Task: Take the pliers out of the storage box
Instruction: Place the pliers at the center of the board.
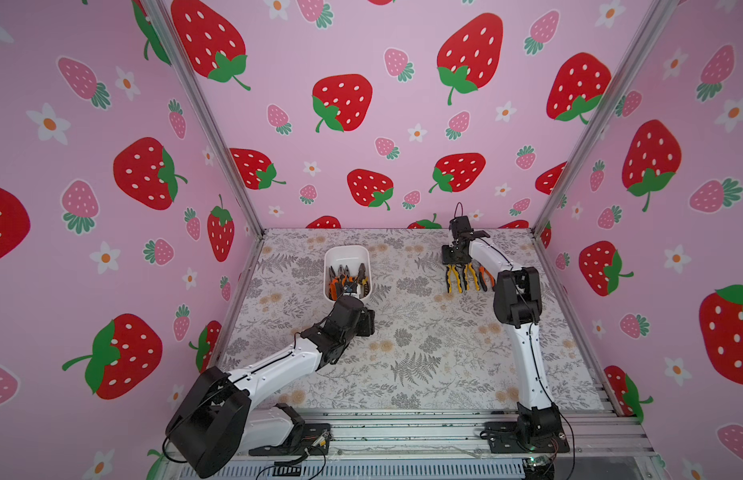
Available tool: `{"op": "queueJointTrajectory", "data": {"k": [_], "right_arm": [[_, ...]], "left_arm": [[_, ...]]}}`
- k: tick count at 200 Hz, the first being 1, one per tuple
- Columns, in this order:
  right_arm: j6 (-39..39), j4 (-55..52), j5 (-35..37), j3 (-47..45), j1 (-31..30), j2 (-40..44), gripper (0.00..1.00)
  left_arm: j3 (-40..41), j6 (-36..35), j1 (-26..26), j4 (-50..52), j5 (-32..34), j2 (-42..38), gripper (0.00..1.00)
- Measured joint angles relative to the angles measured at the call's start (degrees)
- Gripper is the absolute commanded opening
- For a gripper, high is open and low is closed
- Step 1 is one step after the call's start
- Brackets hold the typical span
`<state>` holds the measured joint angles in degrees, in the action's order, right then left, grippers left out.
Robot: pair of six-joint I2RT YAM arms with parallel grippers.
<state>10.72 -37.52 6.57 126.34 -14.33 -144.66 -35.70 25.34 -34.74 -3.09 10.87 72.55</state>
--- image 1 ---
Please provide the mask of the yellow black handled pliers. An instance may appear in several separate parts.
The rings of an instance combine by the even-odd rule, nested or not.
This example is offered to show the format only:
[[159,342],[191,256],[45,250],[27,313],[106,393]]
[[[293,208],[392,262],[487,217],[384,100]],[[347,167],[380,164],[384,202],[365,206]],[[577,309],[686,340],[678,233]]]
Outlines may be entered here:
[[473,288],[475,291],[481,291],[479,276],[471,263],[467,263],[463,266],[463,283],[465,284],[466,290]]

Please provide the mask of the white plastic storage box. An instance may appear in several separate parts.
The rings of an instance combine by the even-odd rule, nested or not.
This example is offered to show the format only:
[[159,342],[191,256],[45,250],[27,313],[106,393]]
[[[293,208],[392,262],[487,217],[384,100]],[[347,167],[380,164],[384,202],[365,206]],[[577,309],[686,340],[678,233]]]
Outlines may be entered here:
[[[364,263],[367,268],[368,278],[370,281],[370,292],[365,298],[359,298],[356,293],[355,277],[358,273],[358,268],[361,263]],[[332,266],[336,274],[339,276],[342,284],[342,291],[340,296],[351,295],[360,300],[365,300],[370,296],[373,291],[373,284],[371,284],[371,268],[370,268],[370,254],[369,251],[360,245],[345,245],[337,246],[327,250],[324,256],[323,265],[323,283],[324,283],[324,296],[330,302],[328,297],[328,268]]]

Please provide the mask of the orange handled pliers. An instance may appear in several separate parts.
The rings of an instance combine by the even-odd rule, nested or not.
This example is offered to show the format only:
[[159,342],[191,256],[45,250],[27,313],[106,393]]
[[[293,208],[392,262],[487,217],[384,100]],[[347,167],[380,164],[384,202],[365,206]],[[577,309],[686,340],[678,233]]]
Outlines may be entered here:
[[479,267],[479,285],[483,291],[495,290],[495,278],[487,268]]

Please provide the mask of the small orange black pliers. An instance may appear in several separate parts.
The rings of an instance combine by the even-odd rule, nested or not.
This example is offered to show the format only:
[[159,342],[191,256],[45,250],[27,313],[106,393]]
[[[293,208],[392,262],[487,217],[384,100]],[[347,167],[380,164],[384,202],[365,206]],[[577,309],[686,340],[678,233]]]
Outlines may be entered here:
[[368,272],[366,265],[361,263],[358,268],[357,276],[355,277],[356,293],[359,298],[365,298],[370,292],[370,281],[368,278]]

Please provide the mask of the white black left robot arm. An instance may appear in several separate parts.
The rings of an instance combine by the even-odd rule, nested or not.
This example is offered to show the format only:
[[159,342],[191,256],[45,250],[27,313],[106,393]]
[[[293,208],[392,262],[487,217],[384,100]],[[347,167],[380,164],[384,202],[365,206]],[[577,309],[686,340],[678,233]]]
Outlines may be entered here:
[[258,406],[292,382],[337,364],[354,338],[373,333],[375,312],[351,295],[340,296],[323,320],[283,350],[229,372],[207,368],[169,421],[164,441],[201,479],[217,474],[238,452],[275,456],[276,467],[326,457],[329,424],[309,424],[285,403],[267,410]]

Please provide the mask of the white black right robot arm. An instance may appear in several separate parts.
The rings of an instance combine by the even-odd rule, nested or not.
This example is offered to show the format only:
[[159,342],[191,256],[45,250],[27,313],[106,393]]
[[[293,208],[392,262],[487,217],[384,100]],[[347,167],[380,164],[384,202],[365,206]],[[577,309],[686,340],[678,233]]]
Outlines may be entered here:
[[455,274],[457,290],[467,290],[469,280],[479,291],[493,290],[493,313],[511,340],[517,370],[519,400],[517,423],[485,427],[493,449],[523,453],[569,451],[563,416],[549,392],[541,354],[541,278],[533,267],[514,264],[487,241],[485,231],[455,233],[443,246],[443,264]]

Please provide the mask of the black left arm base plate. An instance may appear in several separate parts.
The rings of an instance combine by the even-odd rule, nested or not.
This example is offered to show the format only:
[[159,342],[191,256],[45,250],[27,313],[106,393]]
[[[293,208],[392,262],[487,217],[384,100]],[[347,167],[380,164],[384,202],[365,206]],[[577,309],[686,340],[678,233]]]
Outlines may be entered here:
[[278,445],[267,445],[251,449],[249,456],[301,456],[303,454],[328,453],[331,442],[331,425],[328,423],[309,423],[295,426],[287,438]]

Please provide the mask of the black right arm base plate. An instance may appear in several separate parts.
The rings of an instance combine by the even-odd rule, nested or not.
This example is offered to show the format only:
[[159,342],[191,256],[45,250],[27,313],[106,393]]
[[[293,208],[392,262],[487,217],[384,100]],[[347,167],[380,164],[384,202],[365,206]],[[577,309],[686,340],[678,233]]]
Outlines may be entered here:
[[555,454],[569,453],[569,438],[561,422],[533,424],[517,422],[487,422],[479,433],[493,454]]

